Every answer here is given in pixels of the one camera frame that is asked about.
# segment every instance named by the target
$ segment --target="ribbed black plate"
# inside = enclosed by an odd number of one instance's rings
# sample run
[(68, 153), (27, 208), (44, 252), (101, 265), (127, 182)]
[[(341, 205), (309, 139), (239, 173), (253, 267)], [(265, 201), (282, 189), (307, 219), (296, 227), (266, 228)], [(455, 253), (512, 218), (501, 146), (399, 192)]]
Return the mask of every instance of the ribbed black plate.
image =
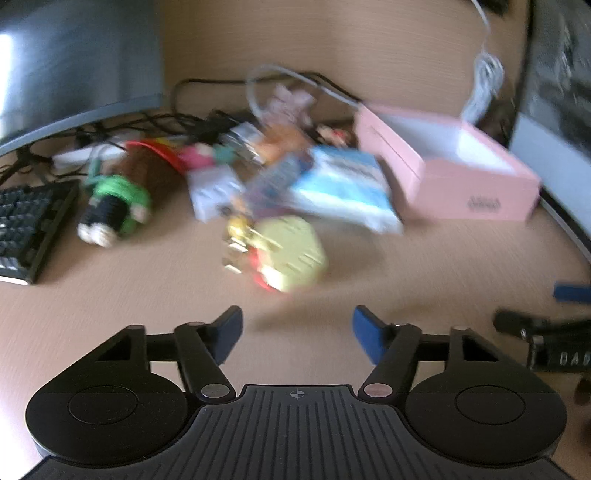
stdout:
[(203, 407), (165, 451), (107, 469), (46, 459), (27, 480), (568, 480), (549, 460), (486, 469), (441, 457), (407, 431), (392, 407), (348, 387), (249, 386)]

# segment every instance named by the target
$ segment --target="yellow toy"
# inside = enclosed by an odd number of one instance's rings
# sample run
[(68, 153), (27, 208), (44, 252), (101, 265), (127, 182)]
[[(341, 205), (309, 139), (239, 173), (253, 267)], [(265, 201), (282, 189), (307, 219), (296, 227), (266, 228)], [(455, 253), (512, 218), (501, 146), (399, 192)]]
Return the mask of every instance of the yellow toy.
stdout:
[(326, 256), (314, 229), (300, 217), (257, 223), (251, 245), (261, 280), (282, 292), (315, 283), (326, 268)]
[(249, 252), (259, 283), (282, 292), (316, 282), (326, 268), (326, 256), (312, 226), (296, 216), (263, 220), (253, 228), (244, 215), (230, 217), (226, 227), (232, 259), (225, 267), (242, 273), (238, 255)]

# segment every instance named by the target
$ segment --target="stuffed toy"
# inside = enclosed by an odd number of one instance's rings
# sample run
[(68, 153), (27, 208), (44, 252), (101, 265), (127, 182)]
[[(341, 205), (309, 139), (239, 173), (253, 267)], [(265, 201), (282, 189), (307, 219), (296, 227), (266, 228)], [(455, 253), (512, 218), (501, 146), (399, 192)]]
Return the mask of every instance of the stuffed toy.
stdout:
[(112, 247), (147, 223), (151, 212), (183, 179), (184, 166), (167, 145), (154, 140), (128, 142), (127, 154), (108, 176), (91, 166), (92, 197), (78, 224), (87, 243)]

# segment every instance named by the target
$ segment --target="pink box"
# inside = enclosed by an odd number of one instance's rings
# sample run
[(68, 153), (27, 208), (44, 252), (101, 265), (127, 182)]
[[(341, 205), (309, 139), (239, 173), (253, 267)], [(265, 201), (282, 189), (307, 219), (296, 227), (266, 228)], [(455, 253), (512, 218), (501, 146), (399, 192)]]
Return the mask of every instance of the pink box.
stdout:
[(538, 201), (535, 173), (457, 118), (368, 105), (356, 115), (355, 133), (359, 149), (391, 170), (403, 219), (524, 221)]

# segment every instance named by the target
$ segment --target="pink toy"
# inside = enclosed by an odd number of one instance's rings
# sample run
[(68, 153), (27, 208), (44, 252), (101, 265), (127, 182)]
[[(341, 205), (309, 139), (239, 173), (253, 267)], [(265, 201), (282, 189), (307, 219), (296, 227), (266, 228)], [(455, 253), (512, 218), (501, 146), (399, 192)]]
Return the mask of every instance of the pink toy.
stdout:
[(183, 148), (178, 157), (184, 163), (187, 170), (198, 170), (216, 165), (213, 147), (207, 144), (194, 144)]

